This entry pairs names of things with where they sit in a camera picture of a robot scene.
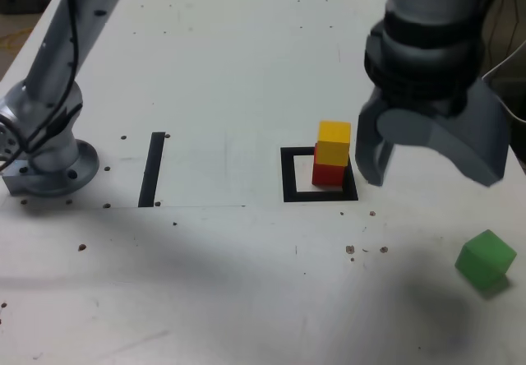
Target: black square outline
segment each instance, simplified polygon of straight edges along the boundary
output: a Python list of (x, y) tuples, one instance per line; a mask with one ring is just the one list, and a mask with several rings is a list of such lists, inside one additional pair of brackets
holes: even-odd
[(281, 147), (281, 180), (283, 182), (284, 202), (331, 202), (357, 201), (358, 193), (354, 183), (353, 168), (349, 158), (344, 172), (343, 191), (308, 191), (298, 192), (296, 173), (294, 172), (295, 155), (314, 155), (314, 147)]

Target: white tabletop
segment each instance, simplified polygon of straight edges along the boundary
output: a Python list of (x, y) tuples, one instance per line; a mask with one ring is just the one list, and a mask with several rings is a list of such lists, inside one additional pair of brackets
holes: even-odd
[[(57, 4), (0, 93), (27, 73)], [(512, 152), (487, 189), (434, 151), (398, 147), (377, 188), (353, 139), (359, 201), (283, 203), (280, 147), (313, 146), (322, 119), (355, 136), (384, 5), (121, 0), (77, 78), (74, 132), (101, 170), (27, 206), (0, 189), (0, 363), (526, 362), (526, 182)], [(161, 207), (139, 209), (151, 132), (171, 135)], [(485, 229), (519, 254), (492, 300), (454, 268)]]

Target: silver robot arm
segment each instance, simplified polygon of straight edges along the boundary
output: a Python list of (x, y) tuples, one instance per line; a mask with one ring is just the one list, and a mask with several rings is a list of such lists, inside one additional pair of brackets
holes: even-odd
[(97, 173), (95, 149), (72, 134), (82, 107), (74, 79), (117, 2), (61, 0), (26, 79), (0, 99), (0, 170), (12, 195), (65, 195)]

